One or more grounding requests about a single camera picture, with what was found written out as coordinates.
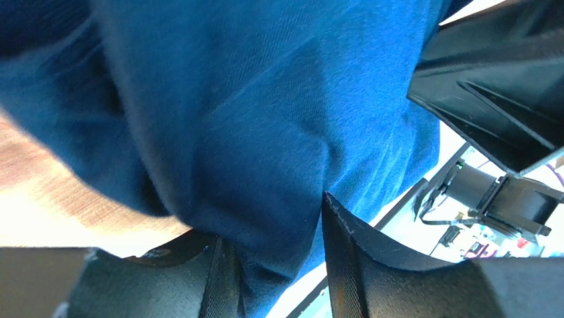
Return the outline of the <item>navy t shirt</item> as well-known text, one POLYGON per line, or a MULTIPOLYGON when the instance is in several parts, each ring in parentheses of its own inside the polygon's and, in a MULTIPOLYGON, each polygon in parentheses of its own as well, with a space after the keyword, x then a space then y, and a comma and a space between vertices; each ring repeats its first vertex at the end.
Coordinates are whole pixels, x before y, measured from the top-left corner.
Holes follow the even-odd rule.
POLYGON ((324 261, 324 192, 370 221, 437 164, 406 94, 464 6, 2 1, 1 105, 102 194, 231 242, 265 317, 324 261))

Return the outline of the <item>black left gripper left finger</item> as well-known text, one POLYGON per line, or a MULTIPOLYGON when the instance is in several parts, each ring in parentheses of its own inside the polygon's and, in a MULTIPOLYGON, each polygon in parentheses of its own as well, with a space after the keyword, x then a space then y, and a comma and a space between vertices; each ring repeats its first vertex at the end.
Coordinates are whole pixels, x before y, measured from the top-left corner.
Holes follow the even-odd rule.
POLYGON ((239 266, 223 239, 189 231, 143 256, 2 248, 2 317, 237 317, 239 266))

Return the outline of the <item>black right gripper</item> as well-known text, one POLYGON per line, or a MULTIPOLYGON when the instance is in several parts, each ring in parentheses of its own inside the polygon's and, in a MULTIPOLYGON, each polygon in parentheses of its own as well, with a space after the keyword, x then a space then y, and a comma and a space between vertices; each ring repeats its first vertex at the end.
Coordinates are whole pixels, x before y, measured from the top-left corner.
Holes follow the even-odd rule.
POLYGON ((563 153, 563 2, 503 1, 440 28, 407 94, 505 172, 563 153))

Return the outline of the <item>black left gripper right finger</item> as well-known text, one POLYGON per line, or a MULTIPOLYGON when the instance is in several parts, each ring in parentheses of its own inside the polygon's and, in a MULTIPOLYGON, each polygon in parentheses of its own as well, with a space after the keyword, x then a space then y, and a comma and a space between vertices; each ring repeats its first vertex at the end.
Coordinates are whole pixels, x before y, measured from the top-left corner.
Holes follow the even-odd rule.
POLYGON ((330 193, 322 231, 335 317, 562 317, 562 258, 452 264, 413 250, 330 193))

